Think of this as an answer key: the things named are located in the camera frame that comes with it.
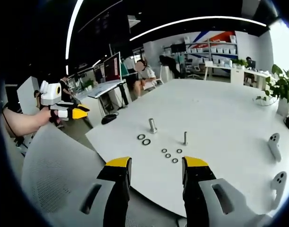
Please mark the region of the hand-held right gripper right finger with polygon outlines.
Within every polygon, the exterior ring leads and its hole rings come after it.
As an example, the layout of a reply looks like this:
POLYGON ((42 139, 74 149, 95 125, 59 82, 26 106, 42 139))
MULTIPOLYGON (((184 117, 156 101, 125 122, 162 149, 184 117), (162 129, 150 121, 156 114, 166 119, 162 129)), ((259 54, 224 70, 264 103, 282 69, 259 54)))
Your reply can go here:
POLYGON ((245 227, 253 220, 245 196, 202 159, 184 156, 182 179, 188 227, 245 227))

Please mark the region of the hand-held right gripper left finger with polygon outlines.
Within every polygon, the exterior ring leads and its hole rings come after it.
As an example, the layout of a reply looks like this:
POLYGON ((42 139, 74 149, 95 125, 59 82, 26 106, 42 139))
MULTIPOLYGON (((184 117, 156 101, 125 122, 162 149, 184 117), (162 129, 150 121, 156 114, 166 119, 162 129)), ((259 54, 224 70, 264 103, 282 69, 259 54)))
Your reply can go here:
POLYGON ((131 157, 120 157, 107 162, 102 168, 80 207, 85 215, 94 215, 90 226, 125 226, 131 167, 131 157))

